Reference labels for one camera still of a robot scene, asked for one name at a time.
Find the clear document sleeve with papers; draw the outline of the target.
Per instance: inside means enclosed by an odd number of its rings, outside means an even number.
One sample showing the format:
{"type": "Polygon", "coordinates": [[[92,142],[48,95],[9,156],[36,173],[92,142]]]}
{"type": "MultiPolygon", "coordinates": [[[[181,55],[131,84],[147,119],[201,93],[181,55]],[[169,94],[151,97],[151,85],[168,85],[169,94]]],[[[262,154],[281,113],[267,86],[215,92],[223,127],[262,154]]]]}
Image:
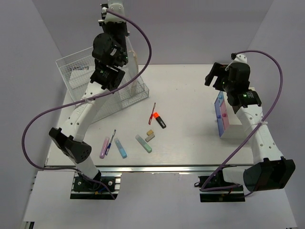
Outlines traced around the clear document sleeve with papers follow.
{"type": "MultiPolygon", "coordinates": [[[[128,51],[128,71],[130,74],[131,79],[133,79],[138,73],[139,73],[139,66],[137,62],[137,54],[132,48],[132,44],[130,42],[130,39],[126,37],[126,45],[127,45],[127,51],[128,51]]],[[[137,89],[137,82],[138,80],[135,79],[131,84],[131,96],[136,95],[136,89],[137,89]]]]}

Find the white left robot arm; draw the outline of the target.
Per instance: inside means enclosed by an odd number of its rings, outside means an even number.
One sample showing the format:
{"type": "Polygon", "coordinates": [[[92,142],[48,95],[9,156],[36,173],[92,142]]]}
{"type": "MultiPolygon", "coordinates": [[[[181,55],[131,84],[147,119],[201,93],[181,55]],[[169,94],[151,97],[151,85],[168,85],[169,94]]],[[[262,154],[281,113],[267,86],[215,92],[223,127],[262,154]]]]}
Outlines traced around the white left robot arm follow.
{"type": "Polygon", "coordinates": [[[107,96],[96,96],[118,88],[125,75],[122,68],[128,63],[126,23],[102,22],[100,25],[103,33],[95,37],[92,45],[95,70],[82,97],[83,102],[74,108],[59,128],[52,128],[49,132],[55,145],[86,176],[84,184],[89,190],[98,189],[101,179],[98,177],[99,170],[90,157],[92,148],[84,142],[84,137],[108,99],[107,96]]]}

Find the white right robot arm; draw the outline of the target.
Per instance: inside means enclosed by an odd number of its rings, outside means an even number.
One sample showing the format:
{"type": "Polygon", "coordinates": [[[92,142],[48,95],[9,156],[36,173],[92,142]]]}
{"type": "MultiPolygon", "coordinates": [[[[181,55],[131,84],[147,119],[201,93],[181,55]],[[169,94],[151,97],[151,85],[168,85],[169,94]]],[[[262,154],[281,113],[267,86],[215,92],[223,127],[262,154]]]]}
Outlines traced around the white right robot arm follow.
{"type": "Polygon", "coordinates": [[[285,159],[278,149],[264,120],[262,102],[256,91],[250,89],[250,66],[242,62],[232,64],[214,63],[205,78],[209,86],[216,77],[213,87],[225,92],[227,101],[242,124],[247,135],[254,164],[248,168],[221,165],[215,184],[220,190],[231,185],[245,186],[248,191],[283,189],[293,172],[295,163],[285,159]]]}

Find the white drawer box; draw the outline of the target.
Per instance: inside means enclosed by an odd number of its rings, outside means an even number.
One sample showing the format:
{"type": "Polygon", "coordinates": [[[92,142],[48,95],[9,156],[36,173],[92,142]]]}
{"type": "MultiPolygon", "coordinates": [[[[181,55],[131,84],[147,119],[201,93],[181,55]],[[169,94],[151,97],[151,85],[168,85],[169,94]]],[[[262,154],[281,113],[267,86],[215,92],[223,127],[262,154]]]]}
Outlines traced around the white drawer box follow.
{"type": "Polygon", "coordinates": [[[219,137],[223,139],[245,139],[246,134],[240,120],[227,101],[226,93],[220,91],[214,102],[219,137]]]}

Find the orange black highlighter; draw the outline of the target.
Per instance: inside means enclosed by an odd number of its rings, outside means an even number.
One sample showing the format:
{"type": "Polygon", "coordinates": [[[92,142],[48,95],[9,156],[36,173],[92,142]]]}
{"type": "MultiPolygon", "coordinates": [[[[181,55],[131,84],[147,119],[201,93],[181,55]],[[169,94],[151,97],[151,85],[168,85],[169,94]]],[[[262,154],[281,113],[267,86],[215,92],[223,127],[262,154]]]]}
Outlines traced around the orange black highlighter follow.
{"type": "Polygon", "coordinates": [[[155,120],[158,122],[158,124],[161,126],[162,129],[166,128],[165,122],[162,120],[162,118],[157,112],[153,113],[153,117],[155,118],[155,120]]]}

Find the red pen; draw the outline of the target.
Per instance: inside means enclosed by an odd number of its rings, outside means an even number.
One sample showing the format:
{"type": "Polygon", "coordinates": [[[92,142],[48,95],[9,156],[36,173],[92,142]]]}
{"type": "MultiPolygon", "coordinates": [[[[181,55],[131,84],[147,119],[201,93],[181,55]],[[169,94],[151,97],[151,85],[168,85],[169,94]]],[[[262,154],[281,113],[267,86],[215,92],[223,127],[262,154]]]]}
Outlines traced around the red pen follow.
{"type": "Polygon", "coordinates": [[[149,125],[151,125],[155,107],[156,107],[156,102],[153,104],[152,112],[151,112],[151,115],[150,115],[150,118],[149,118],[149,121],[148,121],[148,124],[149,124],[149,125]]]}

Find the grey eraser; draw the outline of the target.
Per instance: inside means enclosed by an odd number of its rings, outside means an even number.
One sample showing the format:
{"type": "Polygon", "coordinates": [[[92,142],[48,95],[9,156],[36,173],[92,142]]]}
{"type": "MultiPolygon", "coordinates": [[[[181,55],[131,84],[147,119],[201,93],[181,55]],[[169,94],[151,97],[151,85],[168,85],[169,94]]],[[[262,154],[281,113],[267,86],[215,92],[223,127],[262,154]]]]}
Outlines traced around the grey eraser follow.
{"type": "Polygon", "coordinates": [[[145,138],[145,141],[146,141],[146,142],[149,142],[149,141],[151,141],[153,138],[155,138],[155,134],[150,134],[150,135],[148,135],[148,136],[145,138]]]}

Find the green highlighter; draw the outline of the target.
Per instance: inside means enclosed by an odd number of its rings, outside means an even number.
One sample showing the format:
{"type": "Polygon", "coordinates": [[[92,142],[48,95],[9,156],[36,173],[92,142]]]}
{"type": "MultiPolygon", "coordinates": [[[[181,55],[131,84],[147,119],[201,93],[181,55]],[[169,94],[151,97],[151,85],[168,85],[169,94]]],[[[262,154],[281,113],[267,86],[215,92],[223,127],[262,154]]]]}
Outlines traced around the green highlighter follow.
{"type": "Polygon", "coordinates": [[[147,153],[152,152],[152,148],[147,144],[147,142],[141,136],[136,135],[135,139],[139,142],[139,144],[145,149],[147,153]]]}

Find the pink highlighter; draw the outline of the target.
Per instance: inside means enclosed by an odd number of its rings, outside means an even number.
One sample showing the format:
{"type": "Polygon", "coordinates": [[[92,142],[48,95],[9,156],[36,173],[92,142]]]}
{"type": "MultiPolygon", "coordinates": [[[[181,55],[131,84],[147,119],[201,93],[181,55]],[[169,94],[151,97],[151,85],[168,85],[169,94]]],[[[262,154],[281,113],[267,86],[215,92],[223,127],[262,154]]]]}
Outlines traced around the pink highlighter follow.
{"type": "Polygon", "coordinates": [[[107,147],[109,145],[109,140],[110,140],[109,137],[105,137],[102,148],[101,148],[101,152],[100,152],[100,159],[104,159],[104,157],[105,157],[105,153],[106,153],[107,147]]]}

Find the blue highlighter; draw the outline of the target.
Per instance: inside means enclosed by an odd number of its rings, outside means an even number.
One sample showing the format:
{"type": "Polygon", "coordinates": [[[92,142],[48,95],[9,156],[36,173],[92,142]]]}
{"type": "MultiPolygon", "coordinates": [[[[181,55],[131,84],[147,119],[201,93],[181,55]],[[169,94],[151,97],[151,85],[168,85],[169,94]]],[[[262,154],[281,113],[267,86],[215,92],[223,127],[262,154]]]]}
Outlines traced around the blue highlighter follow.
{"type": "Polygon", "coordinates": [[[117,146],[117,148],[118,148],[118,150],[119,150],[119,153],[120,153],[120,155],[122,156],[122,158],[126,158],[126,157],[127,157],[127,153],[126,153],[126,151],[124,150],[124,148],[123,148],[121,142],[119,141],[119,139],[118,139],[118,138],[115,138],[115,139],[114,139],[114,142],[115,142],[115,144],[116,144],[116,146],[117,146]]]}

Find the blue ballpoint pen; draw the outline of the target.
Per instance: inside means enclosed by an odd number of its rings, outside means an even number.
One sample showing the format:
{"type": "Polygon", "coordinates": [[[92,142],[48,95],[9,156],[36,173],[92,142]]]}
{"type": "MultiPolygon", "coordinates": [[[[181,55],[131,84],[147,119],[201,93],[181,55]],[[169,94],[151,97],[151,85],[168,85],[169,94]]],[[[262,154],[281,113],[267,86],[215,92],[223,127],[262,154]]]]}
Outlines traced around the blue ballpoint pen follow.
{"type": "Polygon", "coordinates": [[[113,134],[112,134],[112,137],[111,137],[111,139],[110,139],[110,141],[109,141],[109,144],[108,144],[108,146],[107,146],[107,148],[106,148],[106,151],[105,151],[105,155],[106,155],[106,156],[108,155],[108,152],[109,152],[110,147],[111,147],[111,145],[112,145],[112,141],[113,141],[113,139],[114,139],[115,134],[116,134],[116,129],[114,129],[114,132],[113,132],[113,134]]]}

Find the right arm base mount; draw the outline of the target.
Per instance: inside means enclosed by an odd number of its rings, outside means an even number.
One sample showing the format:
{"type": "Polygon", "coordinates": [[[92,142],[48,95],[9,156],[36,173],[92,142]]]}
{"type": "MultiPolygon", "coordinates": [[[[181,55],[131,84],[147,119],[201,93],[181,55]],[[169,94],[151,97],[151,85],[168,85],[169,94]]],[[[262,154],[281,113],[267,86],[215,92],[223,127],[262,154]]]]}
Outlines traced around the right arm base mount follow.
{"type": "Polygon", "coordinates": [[[197,178],[194,188],[199,191],[201,203],[241,203],[245,202],[245,189],[234,183],[228,183],[224,180],[222,171],[213,175],[210,180],[209,176],[217,167],[212,166],[195,166],[193,171],[197,178]]]}

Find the aluminium table rail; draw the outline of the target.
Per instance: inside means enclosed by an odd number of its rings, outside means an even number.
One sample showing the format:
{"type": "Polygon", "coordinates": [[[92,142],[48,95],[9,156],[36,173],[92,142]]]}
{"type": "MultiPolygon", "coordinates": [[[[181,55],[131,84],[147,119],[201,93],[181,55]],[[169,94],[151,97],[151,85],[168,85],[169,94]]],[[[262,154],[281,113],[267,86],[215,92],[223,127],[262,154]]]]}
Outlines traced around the aluminium table rail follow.
{"type": "Polygon", "coordinates": [[[216,165],[185,166],[96,166],[102,172],[213,172],[216,165]]]}

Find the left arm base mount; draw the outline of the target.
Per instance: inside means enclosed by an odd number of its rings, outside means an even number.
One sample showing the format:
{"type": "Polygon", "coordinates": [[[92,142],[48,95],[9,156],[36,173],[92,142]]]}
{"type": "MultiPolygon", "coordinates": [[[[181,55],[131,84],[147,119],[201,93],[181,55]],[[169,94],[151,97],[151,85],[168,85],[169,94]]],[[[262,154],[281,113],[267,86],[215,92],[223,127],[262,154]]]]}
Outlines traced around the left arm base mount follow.
{"type": "Polygon", "coordinates": [[[121,174],[106,173],[101,176],[102,184],[88,181],[78,174],[74,175],[70,199],[77,200],[115,200],[121,183],[121,174]]]}

